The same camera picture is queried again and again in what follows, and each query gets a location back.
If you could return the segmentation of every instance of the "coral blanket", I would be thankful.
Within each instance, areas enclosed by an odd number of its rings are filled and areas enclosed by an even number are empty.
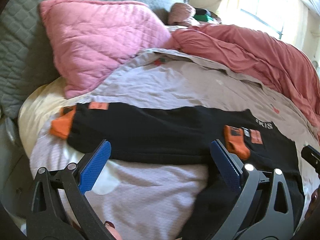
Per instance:
[[[170,38],[141,2],[46,0],[40,11],[66,98],[92,91],[140,49],[160,48]]]
[[[166,48],[204,57],[257,78],[291,99],[320,135],[319,78],[307,56],[292,45],[260,31],[207,24],[176,30]]]

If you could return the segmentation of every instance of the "black pants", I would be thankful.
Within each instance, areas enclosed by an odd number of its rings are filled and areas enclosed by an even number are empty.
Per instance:
[[[110,103],[108,110],[100,110],[77,104],[68,143],[80,152],[89,153],[106,139],[111,143],[110,158],[113,159],[209,165],[208,186],[197,196],[193,213],[179,235],[183,240],[202,240],[219,229],[236,200],[210,156],[213,140],[225,142],[224,125],[260,131],[263,144],[252,143],[250,137],[245,137],[251,152],[246,162],[262,171],[275,168],[283,171],[297,226],[304,194],[295,143],[282,135],[272,122],[256,119],[249,109],[230,112],[194,106],[161,110]]]

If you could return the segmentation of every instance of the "gray quilted headboard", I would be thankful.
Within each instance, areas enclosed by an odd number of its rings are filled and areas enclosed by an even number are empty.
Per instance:
[[[41,1],[9,0],[0,15],[0,105],[12,119],[17,118],[22,103],[34,90],[59,77],[38,14]],[[164,23],[172,4],[182,2],[136,1],[148,4]]]

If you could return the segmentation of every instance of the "curtain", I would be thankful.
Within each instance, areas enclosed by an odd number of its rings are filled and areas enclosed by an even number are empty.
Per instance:
[[[302,50],[308,26],[308,7],[301,0],[291,0],[286,12],[282,41]]]
[[[237,14],[239,0],[222,0],[217,10],[217,15],[221,18],[223,24],[234,23],[234,16]]]

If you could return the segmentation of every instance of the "bed sheet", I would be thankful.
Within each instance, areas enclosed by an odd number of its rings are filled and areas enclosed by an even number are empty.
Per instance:
[[[160,57],[165,63],[153,64]],[[33,175],[41,166],[62,169],[82,156],[48,134],[50,120],[56,117],[50,115],[76,101],[98,101],[162,109],[194,105],[229,111],[249,108],[259,120],[273,121],[296,142],[306,196],[304,213],[319,185],[313,168],[300,156],[305,142],[319,149],[314,127],[289,99],[255,78],[233,73],[219,63],[176,51],[151,49],[121,66],[91,93],[73,101],[63,99],[63,85],[60,78],[39,88],[21,109],[20,136]],[[31,141],[36,141],[33,150]],[[206,176],[204,165],[109,161],[86,196],[100,219],[114,222],[124,239],[172,240],[190,215],[196,194],[205,187]]]

